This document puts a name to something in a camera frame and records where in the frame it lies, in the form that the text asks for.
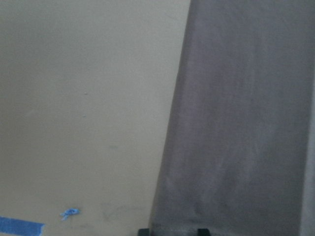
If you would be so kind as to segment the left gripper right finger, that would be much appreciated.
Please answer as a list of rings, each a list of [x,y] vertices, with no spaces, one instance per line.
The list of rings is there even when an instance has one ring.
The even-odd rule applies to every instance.
[[[197,229],[197,235],[198,236],[210,236],[209,229],[203,228],[203,229]]]

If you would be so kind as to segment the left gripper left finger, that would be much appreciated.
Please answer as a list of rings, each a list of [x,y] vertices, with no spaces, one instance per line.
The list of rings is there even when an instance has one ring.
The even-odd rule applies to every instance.
[[[137,236],[150,236],[150,229],[149,228],[139,229],[137,232]]]

